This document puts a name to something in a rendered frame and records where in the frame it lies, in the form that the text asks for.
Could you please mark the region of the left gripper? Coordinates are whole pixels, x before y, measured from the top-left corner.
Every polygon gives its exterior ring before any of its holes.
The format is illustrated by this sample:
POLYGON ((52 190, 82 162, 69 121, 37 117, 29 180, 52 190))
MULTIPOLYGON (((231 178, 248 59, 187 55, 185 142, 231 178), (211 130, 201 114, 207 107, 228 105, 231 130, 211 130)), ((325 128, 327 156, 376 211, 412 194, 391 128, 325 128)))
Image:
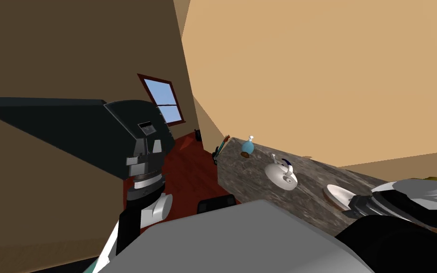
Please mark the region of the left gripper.
POLYGON ((122 180, 160 172, 174 138, 149 101, 0 97, 0 120, 122 180))

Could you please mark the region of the black and teal utensil bundle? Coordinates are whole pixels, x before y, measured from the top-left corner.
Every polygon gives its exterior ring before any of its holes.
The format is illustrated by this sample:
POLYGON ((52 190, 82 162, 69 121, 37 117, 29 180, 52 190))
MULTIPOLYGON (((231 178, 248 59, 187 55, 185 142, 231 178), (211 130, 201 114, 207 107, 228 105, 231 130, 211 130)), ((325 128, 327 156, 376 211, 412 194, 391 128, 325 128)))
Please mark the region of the black and teal utensil bundle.
POLYGON ((212 153, 212 159, 213 159, 215 165, 218 165, 218 156, 219 156, 222 148, 224 147, 225 143, 229 139, 230 139, 230 135, 225 136, 225 138, 223 139, 221 145, 217 146, 215 151, 212 153))

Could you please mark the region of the blue bottle with white top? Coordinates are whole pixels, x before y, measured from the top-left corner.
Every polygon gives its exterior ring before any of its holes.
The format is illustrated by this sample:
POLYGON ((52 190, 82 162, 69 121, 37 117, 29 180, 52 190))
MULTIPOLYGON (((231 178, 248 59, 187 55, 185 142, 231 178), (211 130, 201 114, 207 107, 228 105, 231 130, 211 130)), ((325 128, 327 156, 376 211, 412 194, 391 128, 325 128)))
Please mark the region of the blue bottle with white top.
POLYGON ((253 136, 249 136, 248 139, 242 144, 242 152, 247 152, 249 155, 254 151, 253 136))

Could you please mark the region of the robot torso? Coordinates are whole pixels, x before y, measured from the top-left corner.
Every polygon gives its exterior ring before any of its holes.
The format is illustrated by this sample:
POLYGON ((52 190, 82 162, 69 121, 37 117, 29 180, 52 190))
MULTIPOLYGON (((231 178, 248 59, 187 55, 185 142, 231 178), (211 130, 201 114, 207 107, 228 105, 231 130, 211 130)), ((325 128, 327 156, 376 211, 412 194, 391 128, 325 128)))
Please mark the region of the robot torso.
POLYGON ((333 236, 266 200, 154 225, 99 273, 373 273, 333 236))

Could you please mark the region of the white plate with brown rim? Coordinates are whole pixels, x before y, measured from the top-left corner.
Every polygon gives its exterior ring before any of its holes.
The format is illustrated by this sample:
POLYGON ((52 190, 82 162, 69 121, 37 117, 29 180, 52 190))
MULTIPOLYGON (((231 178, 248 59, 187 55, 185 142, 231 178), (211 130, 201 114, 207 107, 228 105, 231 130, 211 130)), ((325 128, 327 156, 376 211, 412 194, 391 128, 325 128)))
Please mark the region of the white plate with brown rim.
POLYGON ((353 192, 333 184, 326 185, 322 192, 325 199, 339 211, 351 210, 350 201, 356 196, 353 192))

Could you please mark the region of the window with red-brown frame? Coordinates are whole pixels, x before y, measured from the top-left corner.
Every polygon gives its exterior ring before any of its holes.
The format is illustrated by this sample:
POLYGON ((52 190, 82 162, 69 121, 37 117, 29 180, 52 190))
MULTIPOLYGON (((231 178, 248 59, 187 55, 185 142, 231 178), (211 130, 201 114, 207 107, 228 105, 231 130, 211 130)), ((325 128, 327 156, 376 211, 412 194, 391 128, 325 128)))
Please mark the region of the window with red-brown frame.
POLYGON ((160 110, 168 126, 185 122, 171 81, 137 74, 145 91, 160 110))

